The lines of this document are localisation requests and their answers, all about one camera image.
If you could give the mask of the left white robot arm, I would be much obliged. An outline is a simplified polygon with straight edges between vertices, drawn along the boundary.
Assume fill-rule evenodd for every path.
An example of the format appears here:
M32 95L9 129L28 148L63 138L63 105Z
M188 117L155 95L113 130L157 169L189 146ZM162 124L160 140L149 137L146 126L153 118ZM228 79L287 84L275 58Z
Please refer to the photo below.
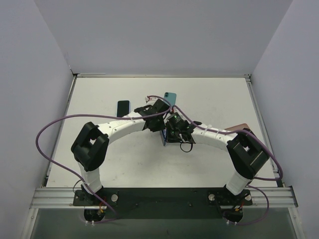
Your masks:
M88 122L82 127L71 146L71 152L78 162L86 191L84 198L89 204L96 205L102 200L99 167L105 160L108 146L133 132L165 129L163 116L170 108L171 105L163 99L149 97L145 106L134 109L124 117L115 117L114 121L98 125Z

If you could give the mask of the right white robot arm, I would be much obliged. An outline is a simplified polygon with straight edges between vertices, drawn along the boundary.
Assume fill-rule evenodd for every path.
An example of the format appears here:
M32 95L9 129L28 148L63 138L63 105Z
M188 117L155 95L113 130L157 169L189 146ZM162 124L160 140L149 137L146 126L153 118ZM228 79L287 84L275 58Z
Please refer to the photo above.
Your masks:
M243 191L269 159L268 153L252 135L249 129L231 133L201 122L190 123L178 113L173 113L166 121L167 142L200 143L229 153L235 172L225 188L234 196Z

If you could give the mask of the pink phone case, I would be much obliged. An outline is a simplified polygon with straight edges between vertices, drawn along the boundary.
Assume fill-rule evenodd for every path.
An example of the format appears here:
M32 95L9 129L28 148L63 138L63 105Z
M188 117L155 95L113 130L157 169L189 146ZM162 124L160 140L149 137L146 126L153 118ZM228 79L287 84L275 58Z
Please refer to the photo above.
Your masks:
M243 129L250 129L250 127L246 123L238 124L229 128L224 129L225 132L233 132L233 131L238 131L238 130L243 130Z

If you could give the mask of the aluminium front rail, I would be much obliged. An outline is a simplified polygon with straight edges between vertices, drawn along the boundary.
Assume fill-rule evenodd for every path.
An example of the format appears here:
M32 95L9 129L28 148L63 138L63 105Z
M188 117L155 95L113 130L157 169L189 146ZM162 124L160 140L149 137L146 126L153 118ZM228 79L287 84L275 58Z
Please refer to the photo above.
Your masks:
M101 198L113 208L127 203L133 207L151 203L197 204L212 206L215 201L222 207L244 205L253 207L291 208L298 203L291 187L248 188L239 196L232 196L218 188L106 188ZM64 209L64 208L98 209L103 208L101 200L87 196L76 188L39 188L34 192L30 208Z

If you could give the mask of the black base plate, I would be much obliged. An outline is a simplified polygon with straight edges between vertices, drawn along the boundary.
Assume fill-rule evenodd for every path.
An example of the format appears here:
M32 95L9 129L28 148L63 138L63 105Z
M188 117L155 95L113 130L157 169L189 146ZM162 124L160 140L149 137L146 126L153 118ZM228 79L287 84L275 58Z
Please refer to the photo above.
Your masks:
M85 219L216 219L232 209L241 220L242 206L251 206L249 190L238 196L225 188L102 188L95 197L85 189L75 191L73 205L84 207Z

